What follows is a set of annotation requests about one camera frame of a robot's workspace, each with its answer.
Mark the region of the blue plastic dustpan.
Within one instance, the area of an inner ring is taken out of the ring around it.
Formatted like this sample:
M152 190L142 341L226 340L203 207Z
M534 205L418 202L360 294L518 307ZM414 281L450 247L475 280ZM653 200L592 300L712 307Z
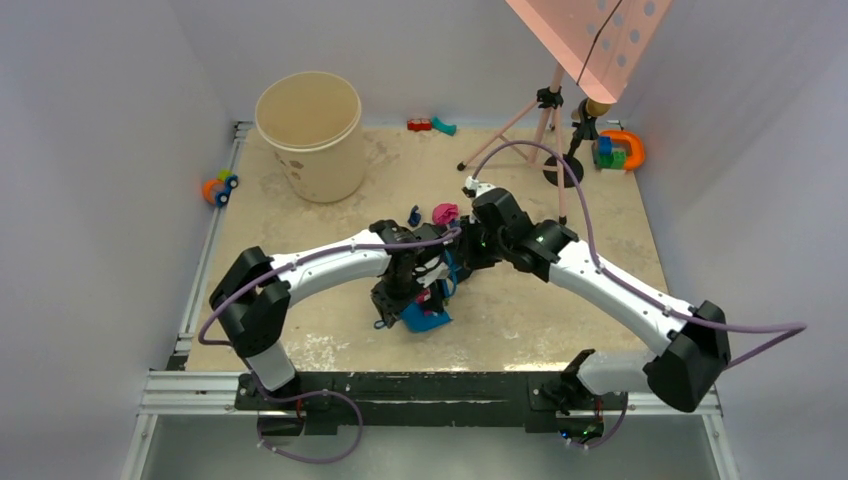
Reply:
M400 322L412 333L435 330L453 321L446 310L447 303L447 297L431 289L428 293L420 294L415 301L399 314L391 316L389 320L376 320L373 328L376 330L391 328Z

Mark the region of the blue hand brush black bristles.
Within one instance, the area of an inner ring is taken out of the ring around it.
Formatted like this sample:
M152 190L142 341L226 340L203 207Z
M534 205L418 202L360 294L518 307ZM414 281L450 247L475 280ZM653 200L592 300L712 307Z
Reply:
M458 267L453 261L453 257L448 251L445 251L443 253L443 261L445 266L448 268L448 277L446 280L443 281L443 283L445 284L444 298L449 299L455 295L457 287L459 285L459 280L457 276Z

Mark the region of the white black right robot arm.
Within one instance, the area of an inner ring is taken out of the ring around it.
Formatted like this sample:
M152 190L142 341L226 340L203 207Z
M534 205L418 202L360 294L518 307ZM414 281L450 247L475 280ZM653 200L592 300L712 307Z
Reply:
M504 188L473 183L462 191L472 201L462 223L468 269L508 262L590 302L646 346L581 351L561 374L564 409L613 392L652 393L687 413L700 405L731 361L720 307L708 300L693 306L639 281L557 221L532 222Z

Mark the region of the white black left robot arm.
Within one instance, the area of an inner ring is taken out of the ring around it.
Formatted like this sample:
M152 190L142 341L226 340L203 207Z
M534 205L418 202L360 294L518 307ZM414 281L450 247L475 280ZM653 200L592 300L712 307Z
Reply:
M297 370L282 342L289 309L302 300L354 280L374 278L371 301L391 327L433 283L450 272L445 252L455 247L457 227L423 224L409 230L381 220L359 233L304 252L268 255L244 250L209 296L209 320L218 322L225 344L259 382L272 408L297 399Z

